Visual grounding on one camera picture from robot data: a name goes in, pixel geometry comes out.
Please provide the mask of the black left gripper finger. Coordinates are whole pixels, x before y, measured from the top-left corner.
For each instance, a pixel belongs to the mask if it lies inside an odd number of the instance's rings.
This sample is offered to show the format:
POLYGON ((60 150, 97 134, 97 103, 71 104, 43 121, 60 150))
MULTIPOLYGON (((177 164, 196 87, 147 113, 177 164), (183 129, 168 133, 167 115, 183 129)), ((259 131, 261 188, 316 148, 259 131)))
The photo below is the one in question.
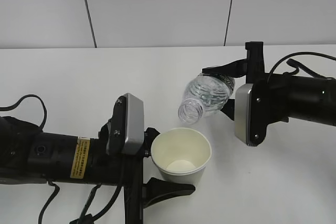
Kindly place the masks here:
POLYGON ((151 156, 151 146, 155 138, 160 134, 158 130, 152 127, 148 127, 144 132, 144 156, 151 156))
POLYGON ((196 187, 191 184, 167 182, 152 177, 143 184, 143 209, 168 199, 189 196, 195 191, 196 187))

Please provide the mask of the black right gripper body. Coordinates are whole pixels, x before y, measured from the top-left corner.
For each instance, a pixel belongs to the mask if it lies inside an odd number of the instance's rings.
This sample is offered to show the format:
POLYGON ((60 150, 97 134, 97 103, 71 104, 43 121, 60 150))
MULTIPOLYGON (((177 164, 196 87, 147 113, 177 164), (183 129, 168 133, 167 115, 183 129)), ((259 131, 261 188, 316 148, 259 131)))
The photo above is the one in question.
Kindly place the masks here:
POLYGON ((247 42, 246 83, 253 84, 251 117, 257 118, 257 112, 265 108, 265 64, 262 42, 247 42))

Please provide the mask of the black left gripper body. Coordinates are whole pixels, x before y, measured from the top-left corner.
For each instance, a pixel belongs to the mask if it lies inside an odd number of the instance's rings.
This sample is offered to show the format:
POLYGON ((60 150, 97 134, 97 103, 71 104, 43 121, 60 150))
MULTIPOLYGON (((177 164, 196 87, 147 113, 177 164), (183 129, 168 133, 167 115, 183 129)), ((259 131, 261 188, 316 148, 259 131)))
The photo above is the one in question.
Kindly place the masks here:
MULTIPOLYGON (((101 128, 99 139, 108 139, 107 123, 101 128)), ((117 181, 117 187, 106 206, 96 215, 89 217, 94 223, 105 215, 115 203, 121 190, 124 192, 125 223, 143 223, 143 159, 144 143, 135 155, 112 156, 115 172, 110 172, 117 181)))

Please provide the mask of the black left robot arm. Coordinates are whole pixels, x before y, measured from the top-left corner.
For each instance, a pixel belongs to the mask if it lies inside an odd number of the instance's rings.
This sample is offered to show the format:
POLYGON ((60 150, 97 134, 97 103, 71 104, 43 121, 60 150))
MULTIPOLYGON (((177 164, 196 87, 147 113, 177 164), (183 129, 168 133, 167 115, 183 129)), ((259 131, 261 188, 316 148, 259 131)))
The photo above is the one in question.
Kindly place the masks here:
POLYGON ((191 183, 157 178, 143 180, 143 159, 158 135, 141 130, 145 141, 134 154, 123 151, 126 126, 111 118, 98 138, 81 138, 44 132, 38 125, 11 116, 1 118, 1 183, 48 184, 59 193, 58 183, 92 184, 93 189, 75 223, 94 223, 124 194, 126 223, 142 223, 145 208, 161 201, 191 195, 191 183))

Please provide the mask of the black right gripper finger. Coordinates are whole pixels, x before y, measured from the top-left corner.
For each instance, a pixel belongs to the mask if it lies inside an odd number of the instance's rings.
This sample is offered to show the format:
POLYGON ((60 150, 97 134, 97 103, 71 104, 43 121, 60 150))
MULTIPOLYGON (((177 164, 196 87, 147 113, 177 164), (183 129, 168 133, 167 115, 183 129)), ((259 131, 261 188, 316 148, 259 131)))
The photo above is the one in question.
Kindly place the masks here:
POLYGON ((221 112, 224 113, 229 119, 232 121, 235 120, 235 100, 228 99, 227 102, 224 104, 221 112))
POLYGON ((203 68, 202 73, 213 76, 223 75, 232 78, 241 78, 247 73, 247 60, 236 60, 222 66, 203 68))

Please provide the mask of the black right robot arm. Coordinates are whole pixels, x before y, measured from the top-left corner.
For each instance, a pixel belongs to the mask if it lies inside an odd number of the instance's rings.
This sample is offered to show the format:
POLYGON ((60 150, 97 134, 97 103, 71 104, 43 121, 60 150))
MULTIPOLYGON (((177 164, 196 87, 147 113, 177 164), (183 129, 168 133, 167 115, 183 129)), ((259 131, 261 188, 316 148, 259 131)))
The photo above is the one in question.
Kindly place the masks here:
POLYGON ((202 69, 202 73, 211 76, 246 78, 230 100, 234 108, 229 112, 234 113, 236 126, 265 130, 269 124, 288 122, 290 118, 335 125, 335 78, 318 74, 294 60, 296 56, 317 56, 334 61, 334 56, 295 52, 266 72, 263 42, 247 42, 245 49, 245 59, 202 69))

